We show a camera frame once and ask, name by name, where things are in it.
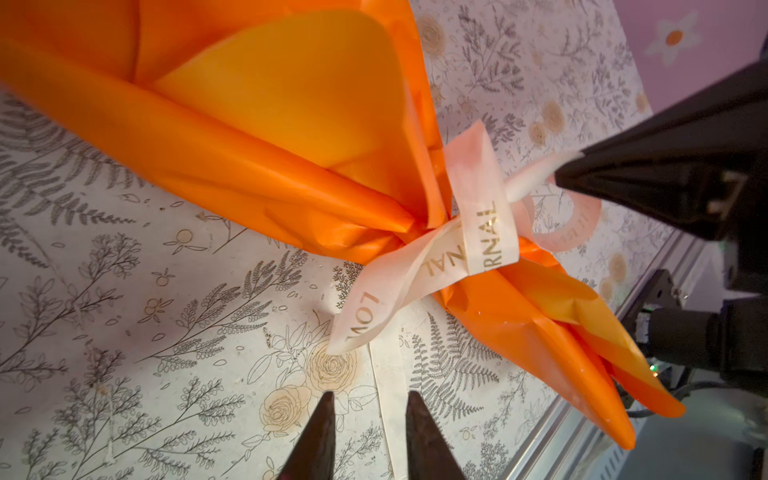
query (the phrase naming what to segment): orange wrapping paper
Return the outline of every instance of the orange wrapping paper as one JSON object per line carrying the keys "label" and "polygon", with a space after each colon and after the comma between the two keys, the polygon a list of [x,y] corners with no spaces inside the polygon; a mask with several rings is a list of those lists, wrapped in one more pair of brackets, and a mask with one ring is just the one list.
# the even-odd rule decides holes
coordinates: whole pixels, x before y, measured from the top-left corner
{"label": "orange wrapping paper", "polygon": [[[447,220],[406,0],[44,0],[0,10],[0,81],[144,179],[312,253],[368,263]],[[667,416],[605,303],[521,238],[435,294],[478,340],[634,446],[613,379]]]}

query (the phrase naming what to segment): white daisy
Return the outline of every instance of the white daisy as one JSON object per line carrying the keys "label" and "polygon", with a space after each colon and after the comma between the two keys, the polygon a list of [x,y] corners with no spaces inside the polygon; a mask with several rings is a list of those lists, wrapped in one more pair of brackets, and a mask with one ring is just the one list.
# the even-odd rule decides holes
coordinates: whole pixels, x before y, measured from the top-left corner
{"label": "white daisy", "polygon": [[691,48],[701,43],[701,35],[694,31],[699,13],[693,11],[685,15],[678,23],[660,20],[656,25],[658,37],[645,49],[646,55],[661,53],[661,62],[672,65],[677,53],[683,48]]}

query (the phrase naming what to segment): rose illustration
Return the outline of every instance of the rose illustration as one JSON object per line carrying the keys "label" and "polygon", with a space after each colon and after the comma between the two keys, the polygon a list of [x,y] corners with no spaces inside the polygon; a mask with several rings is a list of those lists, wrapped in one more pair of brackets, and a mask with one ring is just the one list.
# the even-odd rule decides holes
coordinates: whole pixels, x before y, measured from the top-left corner
{"label": "rose illustration", "polygon": [[259,407],[259,418],[268,432],[285,432],[302,420],[312,393],[305,386],[287,386],[270,393]]}
{"label": "rose illustration", "polygon": [[352,384],[357,372],[357,354],[328,355],[328,340],[318,343],[306,360],[304,370],[315,393],[342,391]]}

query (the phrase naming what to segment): ribbon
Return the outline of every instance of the ribbon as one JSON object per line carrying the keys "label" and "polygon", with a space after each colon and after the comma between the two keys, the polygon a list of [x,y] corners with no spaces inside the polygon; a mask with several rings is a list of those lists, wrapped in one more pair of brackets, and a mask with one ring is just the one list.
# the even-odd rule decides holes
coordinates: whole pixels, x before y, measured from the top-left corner
{"label": "ribbon", "polygon": [[460,215],[394,252],[372,261],[353,284],[333,320],[328,352],[338,354],[376,338],[392,316],[430,293],[462,278],[519,258],[518,232],[546,250],[583,243],[600,216],[600,200],[568,192],[574,213],[555,232],[533,233],[531,189],[581,152],[550,154],[515,172],[502,183],[491,138],[481,121],[445,149],[445,168]]}

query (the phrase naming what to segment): table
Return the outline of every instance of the table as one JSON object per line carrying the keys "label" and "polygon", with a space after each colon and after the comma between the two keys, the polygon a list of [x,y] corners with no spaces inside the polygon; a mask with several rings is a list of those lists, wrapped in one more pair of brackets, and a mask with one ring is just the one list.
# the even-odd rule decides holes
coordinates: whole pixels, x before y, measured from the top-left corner
{"label": "table", "polygon": [[[412,2],[445,141],[482,119],[505,173],[650,115],[613,3]],[[562,192],[534,192],[562,225]],[[669,235],[604,204],[558,254],[616,307]],[[9,94],[0,108],[0,472],[276,477],[336,392],[336,477],[391,478],[369,354],[326,354],[360,266],[266,238],[146,184]],[[431,299],[401,327],[411,388],[467,479],[495,478],[555,398]]]}

